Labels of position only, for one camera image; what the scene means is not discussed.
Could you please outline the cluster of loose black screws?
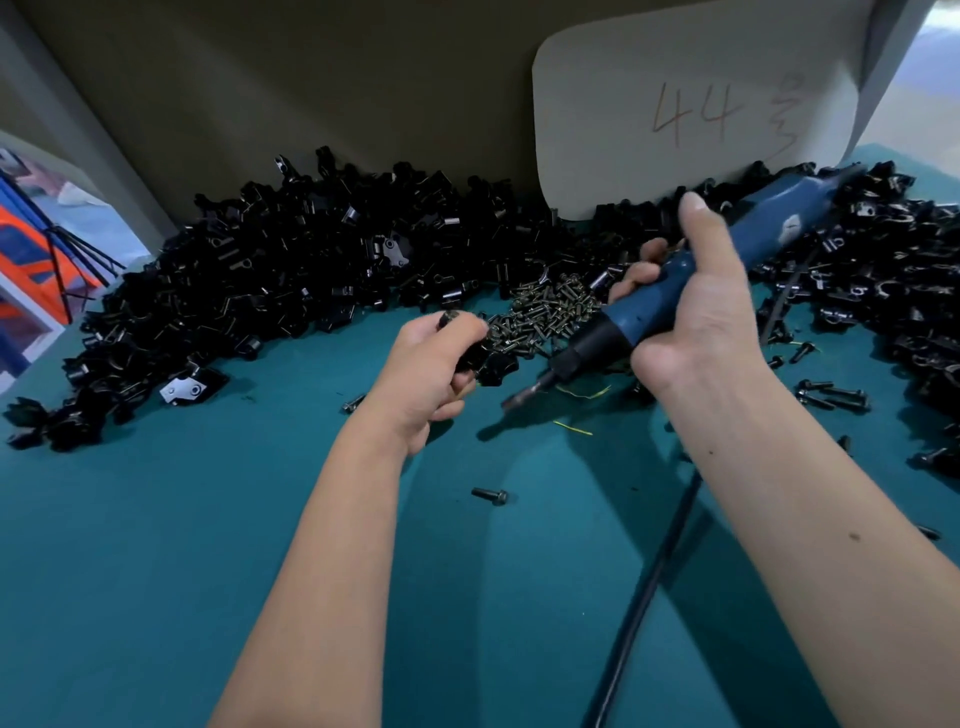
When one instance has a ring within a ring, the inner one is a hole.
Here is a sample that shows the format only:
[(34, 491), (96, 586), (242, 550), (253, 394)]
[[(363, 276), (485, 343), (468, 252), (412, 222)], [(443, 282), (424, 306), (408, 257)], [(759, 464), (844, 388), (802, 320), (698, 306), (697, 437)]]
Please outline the cluster of loose black screws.
[(826, 411), (843, 409), (856, 414), (872, 411), (869, 394), (860, 389), (844, 389), (832, 381), (801, 380), (795, 387), (795, 397), (804, 406)]

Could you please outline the brown cardboard back panel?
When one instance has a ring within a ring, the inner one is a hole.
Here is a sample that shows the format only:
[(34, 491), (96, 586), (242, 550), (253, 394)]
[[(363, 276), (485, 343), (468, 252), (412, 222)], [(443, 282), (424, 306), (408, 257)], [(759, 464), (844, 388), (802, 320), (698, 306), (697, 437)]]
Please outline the brown cardboard back panel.
[(0, 0), (0, 129), (148, 245), (194, 192), (405, 161), (542, 191), (532, 68), (571, 27), (715, 0)]

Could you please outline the person's left hand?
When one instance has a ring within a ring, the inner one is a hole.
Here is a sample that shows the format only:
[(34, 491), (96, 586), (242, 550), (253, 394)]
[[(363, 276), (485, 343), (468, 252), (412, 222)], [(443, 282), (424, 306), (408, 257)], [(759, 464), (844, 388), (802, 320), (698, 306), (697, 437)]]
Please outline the person's left hand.
[(405, 455), (426, 445), (433, 423), (457, 417), (476, 384), (455, 392), (450, 384), (456, 354), (437, 353), (437, 320), (442, 312), (402, 325), (378, 378), (361, 404), (365, 420), (402, 444)]

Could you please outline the black plastic clamp part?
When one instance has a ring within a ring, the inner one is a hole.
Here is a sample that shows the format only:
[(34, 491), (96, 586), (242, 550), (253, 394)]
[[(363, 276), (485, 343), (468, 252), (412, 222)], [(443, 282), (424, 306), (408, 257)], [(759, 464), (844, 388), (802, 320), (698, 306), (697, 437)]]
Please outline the black plastic clamp part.
[(456, 354), (452, 360), (450, 384), (455, 392), (463, 390), (468, 383), (481, 387), (501, 386), (507, 376), (519, 369), (516, 354), (502, 346), (497, 320), (491, 321), (483, 313), (474, 315), (486, 321), (488, 331), (481, 342), (471, 346), (465, 354)]

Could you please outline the person's right hand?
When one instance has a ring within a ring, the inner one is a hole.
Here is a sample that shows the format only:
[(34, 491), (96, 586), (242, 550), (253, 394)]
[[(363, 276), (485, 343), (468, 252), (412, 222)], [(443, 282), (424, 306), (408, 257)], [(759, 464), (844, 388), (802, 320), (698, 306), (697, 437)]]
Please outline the person's right hand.
[(668, 413), (742, 395), (777, 381), (759, 345), (752, 298), (741, 304), (684, 304), (673, 326), (639, 344), (630, 365)]

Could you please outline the heap of small dark screws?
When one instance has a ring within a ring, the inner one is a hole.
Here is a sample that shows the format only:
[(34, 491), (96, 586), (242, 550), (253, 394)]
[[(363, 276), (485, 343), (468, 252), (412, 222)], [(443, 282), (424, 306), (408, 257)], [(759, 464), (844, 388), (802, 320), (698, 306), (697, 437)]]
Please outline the heap of small dark screws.
[(602, 299), (574, 273), (560, 273), (515, 289), (510, 307), (487, 321), (486, 348), (517, 358), (549, 358), (595, 313)]

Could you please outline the pile of black plastic clamps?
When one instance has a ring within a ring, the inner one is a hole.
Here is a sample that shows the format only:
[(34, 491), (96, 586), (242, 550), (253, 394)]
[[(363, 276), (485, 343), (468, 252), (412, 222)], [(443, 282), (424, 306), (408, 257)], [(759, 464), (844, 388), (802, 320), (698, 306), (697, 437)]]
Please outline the pile of black plastic clamps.
[(791, 305), (808, 308), (815, 333), (869, 333), (906, 378), (908, 410), (934, 421), (910, 464), (960, 486), (960, 200), (918, 196), (916, 184), (914, 169), (880, 158), (749, 275), (770, 292), (757, 321), (773, 340)]
[(68, 453), (97, 444), (152, 395), (173, 407), (211, 399), (230, 381), (217, 362), (256, 360), (271, 342), (333, 334), (360, 314), (461, 310), (493, 288), (510, 304), (521, 285), (561, 273), (604, 304), (646, 240), (680, 236), (684, 187), (600, 204), (580, 231), (542, 200), (522, 203), (508, 179), (471, 176), (460, 192), (442, 171), (409, 162), (363, 174), (329, 147), (316, 154), (315, 175), (279, 155), (277, 187), (198, 194), (196, 223), (84, 315), (81, 350), (62, 364), (61, 405), (19, 396), (5, 407), (6, 445)]

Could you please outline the person's right forearm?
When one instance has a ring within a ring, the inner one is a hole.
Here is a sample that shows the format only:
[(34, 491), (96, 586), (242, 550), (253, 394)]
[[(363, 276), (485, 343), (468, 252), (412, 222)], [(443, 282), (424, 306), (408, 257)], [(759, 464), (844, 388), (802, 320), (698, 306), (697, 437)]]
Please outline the person's right forearm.
[(657, 397), (844, 728), (960, 728), (960, 568), (762, 360)]

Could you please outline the blue electric screwdriver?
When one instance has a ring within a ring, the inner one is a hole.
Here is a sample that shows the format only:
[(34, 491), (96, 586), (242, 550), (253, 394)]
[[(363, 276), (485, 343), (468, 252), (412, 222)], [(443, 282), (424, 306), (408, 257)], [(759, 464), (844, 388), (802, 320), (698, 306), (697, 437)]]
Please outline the blue electric screwdriver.
[[(752, 269), (814, 230), (830, 213), (838, 191), (865, 172), (864, 164), (855, 163), (823, 176), (786, 175), (740, 200), (729, 228), (739, 261)], [(672, 253), (656, 282), (602, 308), (549, 359), (534, 384), (502, 402), (504, 412), (557, 384), (605, 368), (627, 357), (643, 340), (666, 331), (697, 267), (690, 246)]]

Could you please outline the white paper card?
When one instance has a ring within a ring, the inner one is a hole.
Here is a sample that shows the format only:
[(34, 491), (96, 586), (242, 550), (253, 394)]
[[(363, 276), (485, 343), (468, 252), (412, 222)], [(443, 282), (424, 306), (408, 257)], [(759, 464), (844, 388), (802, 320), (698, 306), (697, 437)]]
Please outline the white paper card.
[(715, 0), (559, 31), (536, 52), (538, 181), (566, 220), (845, 155), (873, 0)]

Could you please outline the person's left forearm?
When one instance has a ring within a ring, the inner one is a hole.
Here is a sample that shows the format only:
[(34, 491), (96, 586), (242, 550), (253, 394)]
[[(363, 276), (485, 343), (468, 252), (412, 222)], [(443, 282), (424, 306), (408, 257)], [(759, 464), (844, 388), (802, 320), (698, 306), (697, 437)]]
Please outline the person's left forearm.
[(425, 418), (342, 427), (208, 728), (380, 728), (402, 467)]

